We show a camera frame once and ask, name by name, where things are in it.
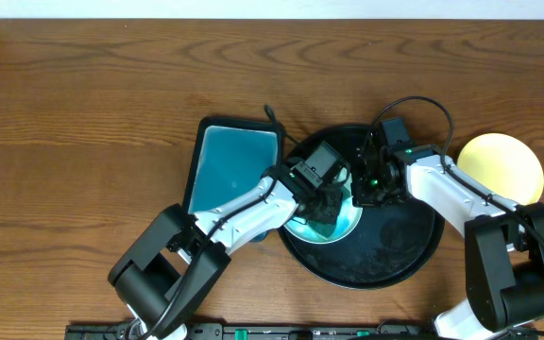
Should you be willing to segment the green yellow sponge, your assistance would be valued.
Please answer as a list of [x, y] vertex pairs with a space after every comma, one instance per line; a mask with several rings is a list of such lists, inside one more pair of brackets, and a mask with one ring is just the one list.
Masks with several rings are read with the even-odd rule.
[[321, 238], [329, 239], [336, 230], [336, 224], [311, 221], [310, 228]]

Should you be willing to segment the light blue plate top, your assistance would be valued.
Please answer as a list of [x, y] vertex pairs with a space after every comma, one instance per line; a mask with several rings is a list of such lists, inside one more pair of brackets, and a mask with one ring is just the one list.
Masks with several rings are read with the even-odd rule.
[[337, 178], [335, 183], [343, 182], [343, 200], [341, 211], [336, 220], [336, 230], [331, 238], [321, 238], [310, 228], [310, 222], [302, 217], [294, 216], [285, 224], [285, 229], [299, 240], [311, 244], [330, 244], [341, 240], [353, 231], [362, 216], [362, 208], [355, 207], [352, 203], [351, 175], [343, 171], [342, 176], [348, 175], [345, 181]]

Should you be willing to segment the yellow plate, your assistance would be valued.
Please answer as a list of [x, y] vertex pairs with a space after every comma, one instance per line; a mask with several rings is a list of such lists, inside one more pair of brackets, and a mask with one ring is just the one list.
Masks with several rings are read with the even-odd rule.
[[489, 190], [521, 205], [536, 203], [543, 193], [544, 172], [538, 157], [510, 135], [475, 137], [461, 150], [457, 165]]

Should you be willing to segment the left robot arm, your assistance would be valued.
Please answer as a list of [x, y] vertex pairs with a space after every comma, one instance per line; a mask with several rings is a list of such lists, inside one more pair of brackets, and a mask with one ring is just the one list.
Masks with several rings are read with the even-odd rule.
[[349, 177], [349, 167], [339, 162], [275, 165], [251, 190], [221, 206], [193, 213], [169, 206], [112, 267], [108, 281], [143, 327], [142, 337], [165, 339], [210, 293], [231, 253], [255, 236], [296, 215], [336, 221]]

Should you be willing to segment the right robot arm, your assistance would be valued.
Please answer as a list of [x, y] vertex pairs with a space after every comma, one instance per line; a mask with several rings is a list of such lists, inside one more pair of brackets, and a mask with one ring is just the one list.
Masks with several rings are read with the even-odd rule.
[[544, 204], [494, 193], [434, 144], [368, 141], [357, 157], [355, 204], [414, 198], [464, 236], [467, 298], [437, 317], [439, 335], [490, 339], [544, 317]]

